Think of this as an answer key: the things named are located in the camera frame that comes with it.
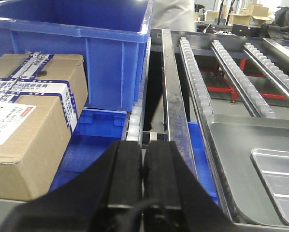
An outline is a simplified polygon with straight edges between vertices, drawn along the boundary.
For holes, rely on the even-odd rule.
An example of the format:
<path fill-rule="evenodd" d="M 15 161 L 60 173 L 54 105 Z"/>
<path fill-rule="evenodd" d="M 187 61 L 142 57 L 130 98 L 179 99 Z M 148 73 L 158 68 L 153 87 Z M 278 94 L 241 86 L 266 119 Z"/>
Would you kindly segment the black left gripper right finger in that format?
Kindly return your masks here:
<path fill-rule="evenodd" d="M 144 159 L 146 232 L 239 232 L 204 190 L 175 142 L 153 141 Z"/>

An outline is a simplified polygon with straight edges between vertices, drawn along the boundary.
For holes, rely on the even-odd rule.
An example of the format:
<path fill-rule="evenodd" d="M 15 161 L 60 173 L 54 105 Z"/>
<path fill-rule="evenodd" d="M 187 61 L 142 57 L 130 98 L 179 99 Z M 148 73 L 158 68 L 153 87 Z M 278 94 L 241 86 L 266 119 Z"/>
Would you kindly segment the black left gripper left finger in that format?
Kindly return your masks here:
<path fill-rule="evenodd" d="M 116 141 L 58 189 L 15 207 L 1 232 L 137 232 L 142 198 L 141 148 Z"/>

